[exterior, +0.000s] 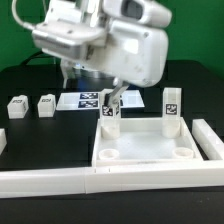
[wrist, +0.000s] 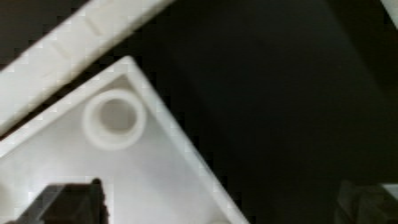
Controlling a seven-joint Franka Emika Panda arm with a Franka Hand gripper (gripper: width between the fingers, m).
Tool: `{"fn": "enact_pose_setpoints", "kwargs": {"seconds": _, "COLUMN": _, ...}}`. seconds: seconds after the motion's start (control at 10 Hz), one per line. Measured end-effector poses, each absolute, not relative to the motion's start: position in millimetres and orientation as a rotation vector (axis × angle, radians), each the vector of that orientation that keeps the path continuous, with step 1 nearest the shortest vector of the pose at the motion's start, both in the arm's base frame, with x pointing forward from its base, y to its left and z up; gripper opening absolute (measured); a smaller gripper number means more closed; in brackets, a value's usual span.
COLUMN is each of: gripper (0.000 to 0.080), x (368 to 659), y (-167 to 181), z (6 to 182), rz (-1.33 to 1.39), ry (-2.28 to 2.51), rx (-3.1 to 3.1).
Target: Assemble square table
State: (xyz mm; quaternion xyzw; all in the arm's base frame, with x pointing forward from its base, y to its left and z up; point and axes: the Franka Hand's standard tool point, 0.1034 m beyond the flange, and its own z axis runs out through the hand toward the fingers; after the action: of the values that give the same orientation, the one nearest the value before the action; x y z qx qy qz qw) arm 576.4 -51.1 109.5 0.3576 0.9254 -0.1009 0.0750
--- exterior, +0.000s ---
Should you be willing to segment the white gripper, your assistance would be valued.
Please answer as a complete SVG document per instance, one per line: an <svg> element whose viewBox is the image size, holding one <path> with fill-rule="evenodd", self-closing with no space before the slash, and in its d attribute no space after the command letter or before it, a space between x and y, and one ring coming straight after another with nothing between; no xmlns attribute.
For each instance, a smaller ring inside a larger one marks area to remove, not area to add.
<svg viewBox="0 0 224 224"><path fill-rule="evenodd" d="M164 29L107 15L103 0L50 0L45 20L32 37L43 52L61 60L65 79L73 71L98 71L111 77L115 88L105 94L105 105L119 103L134 84L149 87L162 77L168 52Z"/></svg>

